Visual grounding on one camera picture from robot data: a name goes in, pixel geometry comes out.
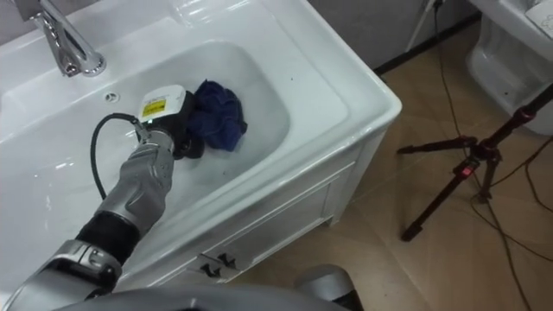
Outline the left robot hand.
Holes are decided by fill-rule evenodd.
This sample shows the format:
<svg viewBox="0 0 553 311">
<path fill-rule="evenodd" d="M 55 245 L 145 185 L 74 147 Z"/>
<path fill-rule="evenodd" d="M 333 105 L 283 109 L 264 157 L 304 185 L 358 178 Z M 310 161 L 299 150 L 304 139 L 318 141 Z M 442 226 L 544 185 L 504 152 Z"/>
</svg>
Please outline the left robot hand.
<svg viewBox="0 0 553 311">
<path fill-rule="evenodd" d="M 200 159 L 205 143 L 188 128 L 196 106 L 196 97 L 183 86 L 162 86 L 143 97 L 137 119 L 147 130 L 163 131 L 171 137 L 176 160 Z"/>
</svg>

